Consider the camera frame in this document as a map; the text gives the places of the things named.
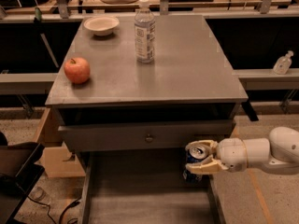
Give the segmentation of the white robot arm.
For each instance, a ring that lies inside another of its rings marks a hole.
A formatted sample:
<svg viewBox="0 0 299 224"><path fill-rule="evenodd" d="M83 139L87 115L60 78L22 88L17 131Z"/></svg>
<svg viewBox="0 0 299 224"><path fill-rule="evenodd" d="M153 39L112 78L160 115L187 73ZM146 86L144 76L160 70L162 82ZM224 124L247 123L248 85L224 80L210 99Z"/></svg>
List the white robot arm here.
<svg viewBox="0 0 299 224"><path fill-rule="evenodd" d="M243 172L248 168L294 175L299 169L299 132L287 127L276 127L268 138L193 141L185 150L194 158L185 168L194 175Z"/></svg>

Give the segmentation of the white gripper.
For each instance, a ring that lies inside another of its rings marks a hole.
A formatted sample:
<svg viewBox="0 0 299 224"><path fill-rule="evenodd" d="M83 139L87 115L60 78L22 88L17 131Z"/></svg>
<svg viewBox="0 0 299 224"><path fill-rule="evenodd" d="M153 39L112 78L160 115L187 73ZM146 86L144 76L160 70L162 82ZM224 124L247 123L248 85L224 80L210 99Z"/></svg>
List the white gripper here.
<svg viewBox="0 0 299 224"><path fill-rule="evenodd" d="M217 159L208 156L201 162L187 163L186 169L195 175L212 175L221 171L243 172L248 167L248 155L244 142L239 138L190 142L186 147L192 155L210 155L216 152Z"/></svg>

